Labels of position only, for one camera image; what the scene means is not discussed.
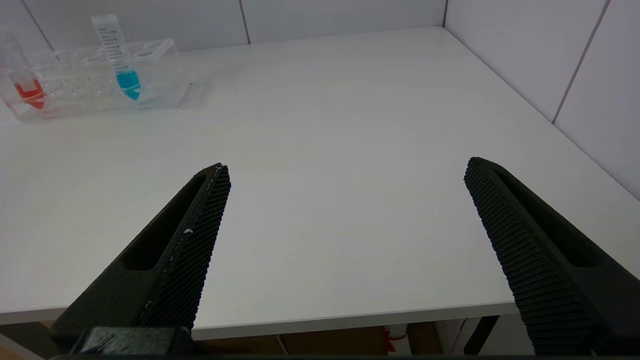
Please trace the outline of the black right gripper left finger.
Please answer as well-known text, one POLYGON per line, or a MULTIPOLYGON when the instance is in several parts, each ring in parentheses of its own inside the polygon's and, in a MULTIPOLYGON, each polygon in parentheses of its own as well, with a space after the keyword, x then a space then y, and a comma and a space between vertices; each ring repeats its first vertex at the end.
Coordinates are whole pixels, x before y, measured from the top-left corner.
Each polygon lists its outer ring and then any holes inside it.
POLYGON ((57 318, 52 341, 68 350, 96 327, 192 330, 230 191, 226 165, 196 173, 57 318))

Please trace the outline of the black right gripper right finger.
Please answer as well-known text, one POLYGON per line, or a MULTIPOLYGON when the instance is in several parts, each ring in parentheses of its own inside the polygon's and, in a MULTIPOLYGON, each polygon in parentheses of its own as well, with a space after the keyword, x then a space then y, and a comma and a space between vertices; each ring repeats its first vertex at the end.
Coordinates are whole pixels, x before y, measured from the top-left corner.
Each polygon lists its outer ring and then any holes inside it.
POLYGON ((639 355, 638 278, 496 162, 464 183, 535 353, 639 355))

